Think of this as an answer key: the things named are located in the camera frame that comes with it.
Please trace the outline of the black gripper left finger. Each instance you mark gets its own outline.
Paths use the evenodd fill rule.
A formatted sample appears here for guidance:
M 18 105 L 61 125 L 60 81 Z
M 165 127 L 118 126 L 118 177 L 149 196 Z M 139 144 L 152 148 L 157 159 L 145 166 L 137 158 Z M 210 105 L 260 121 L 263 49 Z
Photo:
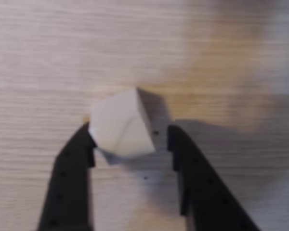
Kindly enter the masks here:
M 92 231 L 89 169 L 96 147 L 89 123 L 82 125 L 54 161 L 39 231 Z

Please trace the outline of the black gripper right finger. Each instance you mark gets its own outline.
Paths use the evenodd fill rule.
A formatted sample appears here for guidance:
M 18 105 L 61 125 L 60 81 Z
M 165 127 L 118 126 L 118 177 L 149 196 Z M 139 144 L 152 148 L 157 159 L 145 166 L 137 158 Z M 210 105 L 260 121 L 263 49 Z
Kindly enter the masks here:
M 202 151 L 177 125 L 167 128 L 167 149 L 178 176 L 180 214 L 189 231 L 257 231 Z

